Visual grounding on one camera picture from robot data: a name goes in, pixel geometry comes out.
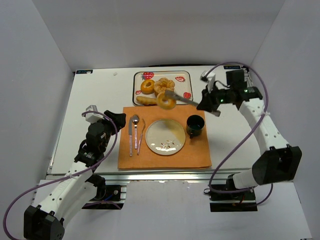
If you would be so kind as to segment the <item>metal tongs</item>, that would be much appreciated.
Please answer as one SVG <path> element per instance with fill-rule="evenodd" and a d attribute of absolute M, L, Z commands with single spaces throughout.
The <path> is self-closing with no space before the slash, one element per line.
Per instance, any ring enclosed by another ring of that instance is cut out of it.
<path fill-rule="evenodd" d="M 192 106 L 196 107 L 197 110 L 206 111 L 208 113 L 213 114 L 216 117 L 219 117 L 221 114 L 221 112 L 219 110 L 214 110 L 213 107 L 208 102 L 197 103 L 195 101 L 184 98 L 184 97 L 178 95 L 177 93 L 175 93 L 174 91 L 170 91 L 170 90 L 166 90 L 164 92 L 164 95 L 166 98 L 174 99 L 176 101 L 181 101 L 181 102 L 186 103 L 188 105 L 192 105 Z"/>

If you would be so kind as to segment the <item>pale bagel bread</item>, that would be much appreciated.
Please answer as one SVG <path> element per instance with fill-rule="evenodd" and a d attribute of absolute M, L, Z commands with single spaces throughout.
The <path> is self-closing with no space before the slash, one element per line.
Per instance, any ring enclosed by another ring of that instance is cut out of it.
<path fill-rule="evenodd" d="M 161 92 L 156 97 L 156 104 L 164 110 L 172 110 L 176 106 L 176 100 Z"/>

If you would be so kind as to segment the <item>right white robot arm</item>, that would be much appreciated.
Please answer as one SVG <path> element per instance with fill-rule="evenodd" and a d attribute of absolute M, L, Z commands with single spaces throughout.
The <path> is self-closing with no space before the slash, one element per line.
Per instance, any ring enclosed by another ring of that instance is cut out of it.
<path fill-rule="evenodd" d="M 226 72 L 223 89 L 217 87 L 215 73 L 205 71 L 200 79 L 207 83 L 202 100 L 196 107 L 220 115 L 222 104 L 233 104 L 249 124 L 250 133 L 255 136 L 261 156 L 249 170 L 230 175 L 223 190 L 216 193 L 240 193 L 256 186 L 292 181 L 302 158 L 298 146 L 291 146 L 280 134 L 265 109 L 267 98 L 259 89 L 250 86 L 242 69 Z"/>

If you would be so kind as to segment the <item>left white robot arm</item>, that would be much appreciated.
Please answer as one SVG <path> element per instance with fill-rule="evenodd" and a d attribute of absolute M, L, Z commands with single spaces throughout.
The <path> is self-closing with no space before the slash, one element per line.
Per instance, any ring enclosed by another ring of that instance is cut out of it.
<path fill-rule="evenodd" d="M 106 194 L 105 179 L 95 170 L 106 158 L 111 136 L 125 127 L 126 114 L 99 113 L 90 106 L 83 116 L 90 125 L 69 171 L 44 200 L 24 212 L 23 236 L 27 240 L 61 240 L 82 207 Z"/>

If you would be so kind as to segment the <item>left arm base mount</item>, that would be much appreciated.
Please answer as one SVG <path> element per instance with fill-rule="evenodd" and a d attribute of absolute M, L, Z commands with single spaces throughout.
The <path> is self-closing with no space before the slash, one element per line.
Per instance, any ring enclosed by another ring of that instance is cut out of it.
<path fill-rule="evenodd" d="M 100 194 L 85 204 L 84 210 L 121 210 L 126 199 L 127 187 L 124 185 L 106 185 L 104 196 Z"/>

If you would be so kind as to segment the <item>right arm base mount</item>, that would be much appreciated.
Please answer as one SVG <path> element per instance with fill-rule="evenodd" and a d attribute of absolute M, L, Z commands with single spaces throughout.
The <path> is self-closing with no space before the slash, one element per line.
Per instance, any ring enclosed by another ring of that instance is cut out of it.
<path fill-rule="evenodd" d="M 212 213 L 256 212 L 255 188 L 240 190 L 235 187 L 233 174 L 226 179 L 211 179 L 203 193 L 209 197 Z"/>

